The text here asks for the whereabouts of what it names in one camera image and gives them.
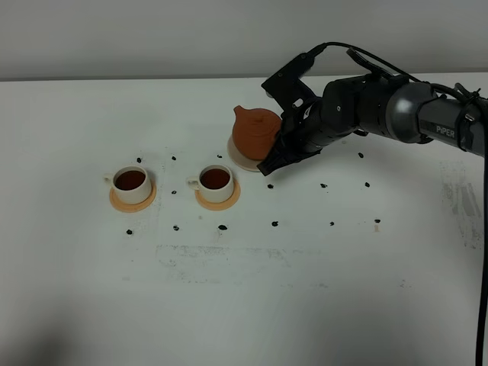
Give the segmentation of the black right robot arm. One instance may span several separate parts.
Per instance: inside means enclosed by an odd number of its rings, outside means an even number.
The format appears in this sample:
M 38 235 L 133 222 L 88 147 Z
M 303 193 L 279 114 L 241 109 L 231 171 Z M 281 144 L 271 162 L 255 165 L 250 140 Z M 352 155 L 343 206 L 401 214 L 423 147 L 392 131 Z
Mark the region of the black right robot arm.
M 366 75 L 329 82 L 322 96 L 302 82 L 330 43 L 294 57 L 262 83 L 282 108 L 273 147 L 258 164 L 263 175 L 319 154 L 351 133 L 402 143 L 433 140 L 478 156 L 487 155 L 487 99 L 461 84 L 421 81 L 363 49 L 346 44 Z

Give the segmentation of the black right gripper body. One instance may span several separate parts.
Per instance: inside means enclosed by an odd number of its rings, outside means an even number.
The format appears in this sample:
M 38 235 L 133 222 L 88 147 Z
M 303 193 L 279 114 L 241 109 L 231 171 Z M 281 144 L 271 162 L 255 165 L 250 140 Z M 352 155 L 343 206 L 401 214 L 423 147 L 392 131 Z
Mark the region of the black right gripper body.
M 322 119 L 323 100 L 313 98 L 290 114 L 283 114 L 281 129 L 272 147 L 272 162 L 293 164 L 321 152 L 343 138 L 343 132 Z

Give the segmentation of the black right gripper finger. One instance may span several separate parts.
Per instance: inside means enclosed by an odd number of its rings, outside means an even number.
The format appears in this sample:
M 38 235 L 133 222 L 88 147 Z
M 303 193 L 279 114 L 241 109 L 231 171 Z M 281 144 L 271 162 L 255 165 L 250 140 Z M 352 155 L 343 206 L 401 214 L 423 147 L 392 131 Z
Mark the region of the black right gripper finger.
M 257 165 L 257 168 L 264 176 L 268 176 L 278 169 L 300 161 L 301 157 L 295 151 L 285 145 L 275 144 L 265 159 Z

